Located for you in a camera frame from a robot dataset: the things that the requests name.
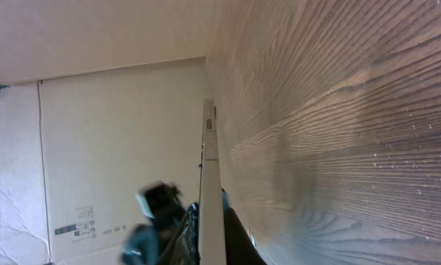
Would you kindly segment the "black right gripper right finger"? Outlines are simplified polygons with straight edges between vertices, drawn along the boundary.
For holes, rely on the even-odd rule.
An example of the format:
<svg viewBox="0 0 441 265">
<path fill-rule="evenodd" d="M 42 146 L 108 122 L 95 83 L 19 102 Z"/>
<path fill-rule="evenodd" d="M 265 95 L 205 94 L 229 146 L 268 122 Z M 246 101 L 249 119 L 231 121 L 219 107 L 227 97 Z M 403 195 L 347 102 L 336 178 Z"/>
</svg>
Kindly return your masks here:
<svg viewBox="0 0 441 265">
<path fill-rule="evenodd" d="M 222 189 L 227 265 L 266 265 Z"/>
</svg>

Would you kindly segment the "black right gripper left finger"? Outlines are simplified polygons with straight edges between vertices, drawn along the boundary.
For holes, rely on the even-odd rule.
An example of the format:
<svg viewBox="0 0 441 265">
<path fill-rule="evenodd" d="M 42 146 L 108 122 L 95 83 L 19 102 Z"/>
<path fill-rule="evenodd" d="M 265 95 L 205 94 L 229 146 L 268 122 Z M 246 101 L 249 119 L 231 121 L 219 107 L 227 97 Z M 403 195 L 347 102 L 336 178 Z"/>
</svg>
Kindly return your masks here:
<svg viewBox="0 0 441 265">
<path fill-rule="evenodd" d="M 199 205 L 192 203 L 160 255 L 157 265 L 199 265 Z"/>
</svg>

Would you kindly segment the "black Galaxy flip phone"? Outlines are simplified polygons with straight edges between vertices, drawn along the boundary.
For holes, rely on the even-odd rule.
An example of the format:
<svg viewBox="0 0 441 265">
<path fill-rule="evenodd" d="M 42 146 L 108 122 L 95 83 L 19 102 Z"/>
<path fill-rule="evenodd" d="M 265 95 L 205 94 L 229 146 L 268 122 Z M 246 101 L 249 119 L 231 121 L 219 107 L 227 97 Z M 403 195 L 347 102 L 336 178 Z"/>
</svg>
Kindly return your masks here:
<svg viewBox="0 0 441 265">
<path fill-rule="evenodd" d="M 216 108 L 212 99 L 206 99 L 203 103 L 201 165 L 199 200 L 200 265 L 226 265 Z"/>
</svg>

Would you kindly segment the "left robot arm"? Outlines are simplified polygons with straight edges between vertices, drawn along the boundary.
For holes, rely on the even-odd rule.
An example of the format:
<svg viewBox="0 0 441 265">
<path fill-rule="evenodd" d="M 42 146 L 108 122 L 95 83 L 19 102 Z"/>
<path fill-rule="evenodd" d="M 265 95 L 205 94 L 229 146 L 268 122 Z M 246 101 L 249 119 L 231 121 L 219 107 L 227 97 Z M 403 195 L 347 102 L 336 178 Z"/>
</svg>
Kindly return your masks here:
<svg viewBox="0 0 441 265">
<path fill-rule="evenodd" d="M 137 224 L 121 252 L 123 264 L 156 264 L 186 212 L 175 184 L 156 182 L 138 190 L 136 199 L 146 224 Z"/>
</svg>

